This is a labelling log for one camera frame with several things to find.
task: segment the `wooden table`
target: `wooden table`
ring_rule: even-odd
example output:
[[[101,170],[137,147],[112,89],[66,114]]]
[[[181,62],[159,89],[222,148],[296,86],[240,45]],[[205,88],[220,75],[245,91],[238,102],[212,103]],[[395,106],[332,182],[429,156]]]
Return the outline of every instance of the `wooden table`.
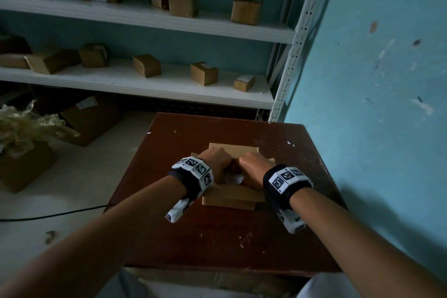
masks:
[[[303,125],[158,113],[110,200],[117,204],[164,177],[171,165],[210,142],[258,146],[277,163],[296,166],[317,191],[345,207]],[[204,206],[196,200],[177,223],[148,227],[146,247],[128,266],[312,276],[338,272],[316,235],[289,234],[266,203],[255,211]]]

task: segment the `hand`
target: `hand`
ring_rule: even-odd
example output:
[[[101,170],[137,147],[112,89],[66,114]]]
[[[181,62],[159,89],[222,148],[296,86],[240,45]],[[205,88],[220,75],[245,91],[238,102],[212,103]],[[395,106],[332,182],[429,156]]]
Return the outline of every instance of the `hand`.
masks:
[[[232,156],[221,147],[210,147],[197,156],[202,159],[213,171],[214,182],[219,184],[224,178],[224,168],[230,165]]]
[[[245,177],[245,184],[254,188],[262,188],[265,173],[275,166],[274,162],[258,152],[247,152],[239,157],[237,163]]]

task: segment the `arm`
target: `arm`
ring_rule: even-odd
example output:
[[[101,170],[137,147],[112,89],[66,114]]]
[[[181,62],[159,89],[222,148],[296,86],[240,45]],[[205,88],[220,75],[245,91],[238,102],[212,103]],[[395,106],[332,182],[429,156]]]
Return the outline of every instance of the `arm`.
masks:
[[[215,179],[232,160],[222,148],[199,158]],[[23,266],[0,288],[0,297],[94,297],[185,194],[172,176],[142,189]]]
[[[248,153],[239,164],[251,183],[274,163]],[[445,286],[428,270],[312,188],[290,198],[293,210],[314,231],[364,298],[446,297]]]

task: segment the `black cable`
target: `black cable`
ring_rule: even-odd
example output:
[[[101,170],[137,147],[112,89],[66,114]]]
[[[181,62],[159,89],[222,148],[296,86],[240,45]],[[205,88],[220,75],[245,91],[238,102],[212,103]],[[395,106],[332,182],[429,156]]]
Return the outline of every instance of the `black cable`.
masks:
[[[89,210],[96,210],[96,209],[101,209],[101,208],[104,208],[104,207],[111,207],[111,206],[115,206],[115,204],[100,205],[100,206],[95,206],[95,207],[89,207],[87,209],[74,210],[74,211],[57,213],[57,214],[50,214],[49,216],[41,216],[41,217],[33,217],[33,218],[19,218],[19,219],[0,219],[0,223],[26,222],[26,221],[29,221],[29,220],[38,220],[38,219],[45,219],[45,218],[63,216],[65,214],[71,214],[71,213],[82,212],[82,211],[89,211]]]

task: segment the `blue wall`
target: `blue wall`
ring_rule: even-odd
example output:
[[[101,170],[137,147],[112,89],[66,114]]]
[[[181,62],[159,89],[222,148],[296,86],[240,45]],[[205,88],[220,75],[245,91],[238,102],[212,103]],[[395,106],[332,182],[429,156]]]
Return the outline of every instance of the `blue wall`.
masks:
[[[262,20],[277,21],[282,1],[265,0]],[[230,14],[232,0],[199,0],[199,8]],[[103,42],[115,57],[150,53],[162,62],[204,60],[243,73],[265,73],[272,47],[260,41],[7,11],[0,11],[0,26],[4,32],[25,36],[34,47],[78,48],[86,42]]]
[[[445,1],[329,0],[285,121],[352,212],[447,279]]]

